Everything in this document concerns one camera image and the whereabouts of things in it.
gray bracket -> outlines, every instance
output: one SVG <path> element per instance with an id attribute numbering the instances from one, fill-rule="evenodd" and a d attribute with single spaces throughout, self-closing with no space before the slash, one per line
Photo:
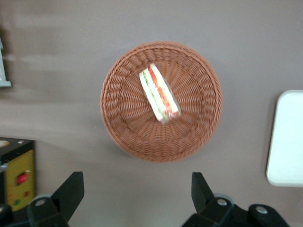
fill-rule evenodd
<path id="1" fill-rule="evenodd" d="M 3 45 L 0 39 L 0 87 L 11 87 L 11 82 L 7 81 L 5 78 L 5 71 L 2 59 L 1 50 L 3 49 Z"/>

wicker basket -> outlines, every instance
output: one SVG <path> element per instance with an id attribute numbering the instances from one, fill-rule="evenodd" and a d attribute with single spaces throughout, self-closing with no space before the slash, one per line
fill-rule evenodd
<path id="1" fill-rule="evenodd" d="M 181 107 L 181 116 L 157 121 L 139 80 L 155 63 Z M 102 87 L 101 113 L 112 139 L 126 152 L 153 162 L 171 162 L 198 151 L 220 120 L 222 92 L 207 60 L 175 42 L 141 44 L 111 68 Z"/>

black box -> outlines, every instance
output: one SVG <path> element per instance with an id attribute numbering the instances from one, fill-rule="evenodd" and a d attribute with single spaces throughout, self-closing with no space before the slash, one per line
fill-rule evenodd
<path id="1" fill-rule="evenodd" d="M 34 141 L 0 137 L 0 204 L 17 211 L 35 196 Z"/>

white tray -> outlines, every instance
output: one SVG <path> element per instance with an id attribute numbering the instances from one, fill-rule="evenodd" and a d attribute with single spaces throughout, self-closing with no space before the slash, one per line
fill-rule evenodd
<path id="1" fill-rule="evenodd" d="M 267 178 L 275 186 L 303 187 L 303 91 L 289 90 L 279 97 Z"/>

red light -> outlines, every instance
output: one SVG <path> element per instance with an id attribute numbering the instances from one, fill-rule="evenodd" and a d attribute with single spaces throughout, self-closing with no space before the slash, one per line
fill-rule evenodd
<path id="1" fill-rule="evenodd" d="M 25 181 L 27 181 L 27 174 L 26 173 L 22 173 L 21 175 L 19 175 L 17 177 L 17 185 L 20 185 L 20 184 L 24 183 Z"/>

